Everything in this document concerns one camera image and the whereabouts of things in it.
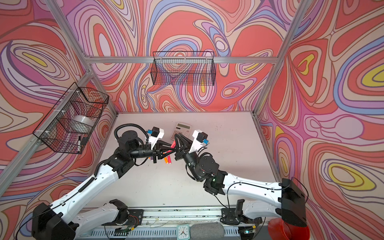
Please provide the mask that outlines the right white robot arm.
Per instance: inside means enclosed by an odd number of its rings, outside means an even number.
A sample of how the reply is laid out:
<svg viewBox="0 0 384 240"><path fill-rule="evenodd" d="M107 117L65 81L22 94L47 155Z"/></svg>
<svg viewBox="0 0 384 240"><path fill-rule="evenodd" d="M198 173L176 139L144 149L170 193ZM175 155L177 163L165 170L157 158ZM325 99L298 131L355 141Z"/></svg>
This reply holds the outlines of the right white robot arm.
<svg viewBox="0 0 384 240"><path fill-rule="evenodd" d="M236 177L219 170L210 153L198 154L208 141L200 137L190 140L182 134L175 135L176 160L183 159L191 178L204 182L204 189L211 195L239 195L270 204L287 224L306 227L306 197L289 179L265 183Z"/></svg>

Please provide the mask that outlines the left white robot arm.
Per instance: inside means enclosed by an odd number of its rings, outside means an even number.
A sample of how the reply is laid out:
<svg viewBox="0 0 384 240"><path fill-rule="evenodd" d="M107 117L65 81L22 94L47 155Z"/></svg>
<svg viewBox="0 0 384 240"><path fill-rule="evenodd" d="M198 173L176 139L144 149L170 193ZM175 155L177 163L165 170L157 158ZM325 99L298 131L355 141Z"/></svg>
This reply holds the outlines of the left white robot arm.
<svg viewBox="0 0 384 240"><path fill-rule="evenodd" d="M117 138L119 147L114 154L98 163L93 175L51 204L38 205L33 211L32 236L36 240L74 240L100 225L125 225L131 215L128 207L117 199L92 211L81 213L81 210L124 176L136 159L163 159L172 153L171 145L161 140L163 129L154 127L147 136L143 143L137 132L124 132Z"/></svg>

